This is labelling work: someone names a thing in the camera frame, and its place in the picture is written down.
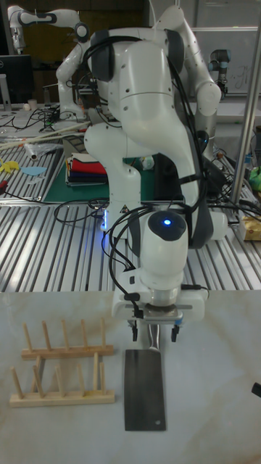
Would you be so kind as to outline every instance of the computer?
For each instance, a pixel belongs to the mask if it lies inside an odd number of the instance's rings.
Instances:
[[[0,74],[7,76],[11,103],[25,103],[32,98],[34,82],[30,55],[0,55]]]

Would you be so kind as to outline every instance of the cardboard box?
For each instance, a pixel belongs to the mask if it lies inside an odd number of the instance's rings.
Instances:
[[[253,217],[244,216],[239,225],[239,232],[243,240],[261,240],[261,223]]]

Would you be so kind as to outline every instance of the wooden stick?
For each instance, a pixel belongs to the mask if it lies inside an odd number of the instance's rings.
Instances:
[[[106,394],[104,362],[100,363],[100,376],[101,376],[101,392],[102,394]]]
[[[65,397],[65,391],[62,385],[62,373],[61,373],[61,367],[59,366],[59,364],[55,366],[55,372],[57,375],[57,383],[59,387],[59,392],[60,392],[61,398],[63,398]]]
[[[41,385],[41,379],[39,377],[38,370],[37,370],[37,367],[35,365],[33,366],[33,374],[34,374],[35,379],[36,379],[36,386],[38,388],[38,393],[40,395],[40,398],[44,398],[44,391],[43,391],[43,388],[42,388],[42,385]]]
[[[21,386],[20,386],[20,382],[19,382],[18,377],[17,377],[16,370],[15,370],[15,368],[10,368],[10,370],[12,372],[14,386],[16,388],[18,398],[22,399],[23,398],[23,393],[22,393],[22,389],[21,389]]]
[[[80,393],[81,393],[81,396],[84,397],[85,388],[84,388],[83,370],[81,368],[81,364],[77,364],[77,371],[78,371],[78,378],[79,378],[79,384],[80,384]]]
[[[47,326],[46,326],[46,321],[45,320],[42,320],[42,326],[43,326],[43,334],[44,334],[44,338],[45,338],[45,341],[46,341],[47,349],[48,349],[48,351],[51,351],[51,343],[50,343],[50,338],[49,338],[49,334],[48,334],[48,331],[47,331]]]
[[[85,327],[85,321],[84,319],[81,320],[80,322],[81,328],[82,328],[82,333],[83,333],[83,346],[84,348],[88,348],[88,342],[87,342],[87,337],[86,337],[86,327]]]
[[[22,328],[24,329],[24,332],[25,332],[25,339],[26,339],[26,343],[28,345],[28,349],[29,349],[30,353],[32,353],[33,348],[32,348],[32,344],[30,342],[30,337],[29,337],[29,333],[28,333],[28,327],[25,324],[25,322],[23,323]]]
[[[98,353],[94,355],[94,391],[98,390]]]
[[[36,358],[37,371],[39,371],[40,363],[41,363],[41,356],[37,356],[37,358]],[[30,392],[34,393],[35,391],[36,391],[36,378],[35,378],[35,376],[33,376],[33,381],[32,381]]]
[[[101,318],[101,346],[102,346],[102,348],[106,348],[104,318]]]
[[[23,399],[17,394],[10,398],[11,407],[38,407],[38,406],[67,406],[67,405],[98,405],[115,402],[115,391],[107,390],[106,394],[100,391],[87,391],[82,397],[80,391],[67,391],[61,398],[59,391],[47,391],[44,398],[38,393],[25,393]]]
[[[70,345],[69,345],[68,336],[67,336],[65,319],[62,320],[62,331],[63,331],[64,339],[65,339],[65,348],[67,351],[69,351]]]
[[[70,351],[67,351],[65,347],[52,347],[51,351],[48,351],[47,348],[34,348],[32,353],[28,349],[23,349],[21,355],[24,360],[35,360],[37,356],[41,356],[43,360],[55,360],[93,357],[95,353],[98,353],[99,356],[112,356],[113,345],[106,345],[106,348],[102,348],[101,345],[88,345],[88,349],[82,345],[81,347],[70,347]]]

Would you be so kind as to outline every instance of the white wall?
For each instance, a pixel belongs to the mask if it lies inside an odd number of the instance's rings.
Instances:
[[[158,20],[166,8],[173,5],[173,0],[152,0],[156,19]],[[181,8],[191,27],[225,27],[225,26],[257,26],[261,14],[260,0],[181,0]],[[152,11],[149,13],[149,24],[153,25]]]
[[[152,4],[155,10],[156,20],[164,13],[164,11],[174,5],[173,0],[152,0]],[[181,0],[181,8],[184,11],[185,18],[191,27],[194,26],[194,18],[196,14],[197,0]],[[153,26],[152,9],[149,11],[149,25]]]
[[[218,28],[258,25],[261,3],[257,0],[228,0],[227,3],[216,0],[212,3],[207,5],[206,0],[199,0],[197,26]]]

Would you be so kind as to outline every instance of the green mat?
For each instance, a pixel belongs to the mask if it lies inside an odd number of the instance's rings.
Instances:
[[[65,165],[60,170],[49,189],[45,202],[69,202],[70,200],[90,200],[108,197],[109,186],[69,187],[65,183]],[[141,171],[141,200],[147,202],[154,199],[154,171]]]

